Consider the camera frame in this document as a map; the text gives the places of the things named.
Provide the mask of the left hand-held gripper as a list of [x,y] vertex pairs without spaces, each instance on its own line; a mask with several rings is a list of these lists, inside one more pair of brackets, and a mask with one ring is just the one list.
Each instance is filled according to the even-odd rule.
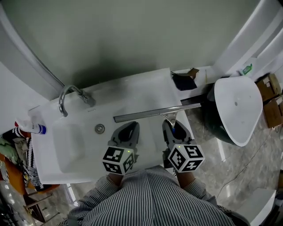
[[136,148],[139,133],[140,125],[136,121],[123,124],[113,132],[102,158],[107,172],[125,175],[133,168],[139,157]]

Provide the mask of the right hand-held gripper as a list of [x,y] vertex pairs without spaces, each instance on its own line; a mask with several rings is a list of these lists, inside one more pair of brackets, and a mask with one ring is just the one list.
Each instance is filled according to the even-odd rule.
[[205,161],[205,155],[201,146],[191,138],[189,130],[181,122],[175,122],[174,137],[182,142],[172,142],[172,126],[167,120],[163,121],[162,130],[168,146],[163,152],[164,168],[173,168],[178,173],[196,171]]

